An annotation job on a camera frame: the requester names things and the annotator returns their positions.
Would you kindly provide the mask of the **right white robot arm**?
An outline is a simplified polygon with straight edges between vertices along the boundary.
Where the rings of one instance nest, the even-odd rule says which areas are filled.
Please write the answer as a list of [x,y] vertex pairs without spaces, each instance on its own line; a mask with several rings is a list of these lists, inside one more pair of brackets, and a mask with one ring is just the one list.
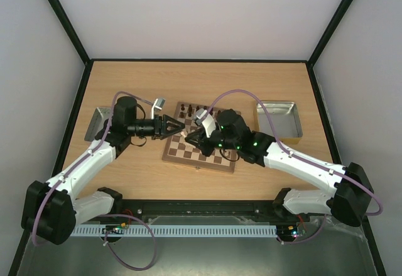
[[278,219],[328,214],[348,226],[362,224],[373,190],[360,165],[350,163],[345,167],[300,153],[273,136],[250,130],[232,109],[213,118],[201,108],[193,120],[199,128],[185,140],[204,156],[210,156],[214,150],[234,150],[247,163],[286,172],[315,186],[314,190],[281,189],[273,201]]

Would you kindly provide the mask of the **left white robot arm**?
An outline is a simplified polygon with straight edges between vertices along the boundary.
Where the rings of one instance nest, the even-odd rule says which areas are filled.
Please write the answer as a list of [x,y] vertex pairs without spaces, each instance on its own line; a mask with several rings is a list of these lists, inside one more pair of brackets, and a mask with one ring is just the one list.
[[55,245],[65,242],[74,228],[92,218],[109,214],[121,195],[99,189],[80,198],[84,187],[107,165],[117,159],[134,136],[163,140],[185,128],[185,124],[168,115],[157,115],[165,100],[157,98],[151,105],[151,117],[138,118],[141,98],[118,92],[111,104],[109,118],[95,135],[86,151],[72,164],[46,182],[34,181],[26,191],[21,226],[31,232],[34,245],[40,238]]

